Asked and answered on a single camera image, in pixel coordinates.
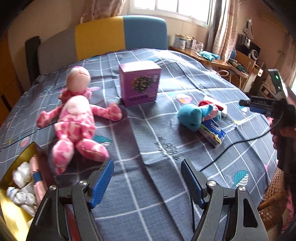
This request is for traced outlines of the person right hand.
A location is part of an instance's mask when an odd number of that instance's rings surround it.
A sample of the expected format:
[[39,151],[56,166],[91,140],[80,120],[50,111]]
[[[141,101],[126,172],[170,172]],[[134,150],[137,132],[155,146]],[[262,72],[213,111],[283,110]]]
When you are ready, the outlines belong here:
[[277,166],[290,178],[295,178],[295,115],[274,119],[270,127],[277,150]]

